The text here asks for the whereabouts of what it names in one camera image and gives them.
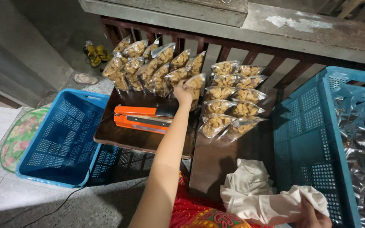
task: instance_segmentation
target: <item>orange heat sealer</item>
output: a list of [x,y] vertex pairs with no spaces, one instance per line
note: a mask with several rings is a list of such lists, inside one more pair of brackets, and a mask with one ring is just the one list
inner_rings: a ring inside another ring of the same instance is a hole
[[165,134],[177,112],[177,107],[115,107],[116,126]]

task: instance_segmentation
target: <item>blue crate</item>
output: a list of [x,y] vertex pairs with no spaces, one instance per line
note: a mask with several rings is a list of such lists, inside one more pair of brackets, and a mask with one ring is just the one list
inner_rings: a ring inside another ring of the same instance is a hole
[[93,140],[109,96],[64,89],[58,93],[32,142],[16,167],[23,179],[61,187],[84,186],[90,174],[99,176],[100,165],[113,165],[117,147],[102,146]]
[[[311,185],[328,200],[334,225],[361,227],[331,91],[365,82],[365,71],[326,67],[274,108],[276,185]],[[365,93],[358,101],[365,101]]]

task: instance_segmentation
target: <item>white cloth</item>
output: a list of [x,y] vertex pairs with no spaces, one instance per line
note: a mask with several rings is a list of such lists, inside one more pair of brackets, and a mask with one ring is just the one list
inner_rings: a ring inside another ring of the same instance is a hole
[[329,216],[327,200],[311,186],[294,185],[289,191],[273,195],[269,175],[261,161],[238,159],[238,168],[226,175],[221,186],[221,198],[226,211],[254,223],[279,225],[295,222],[301,215],[301,196],[315,210]]

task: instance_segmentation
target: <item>teal plastic crate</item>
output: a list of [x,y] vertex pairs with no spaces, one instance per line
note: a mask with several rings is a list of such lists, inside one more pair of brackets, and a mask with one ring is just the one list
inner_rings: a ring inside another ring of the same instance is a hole
[[[276,186],[311,185],[328,200],[334,227],[361,227],[331,91],[365,71],[326,67],[272,113]],[[362,94],[358,101],[365,101]]]

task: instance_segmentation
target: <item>person's arm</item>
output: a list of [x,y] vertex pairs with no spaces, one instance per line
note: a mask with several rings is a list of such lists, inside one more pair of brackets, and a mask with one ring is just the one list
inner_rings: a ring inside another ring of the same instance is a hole
[[157,148],[142,198],[129,224],[130,228],[159,228],[170,225],[192,102],[191,92],[183,89],[182,81],[174,88],[174,95],[180,106]]

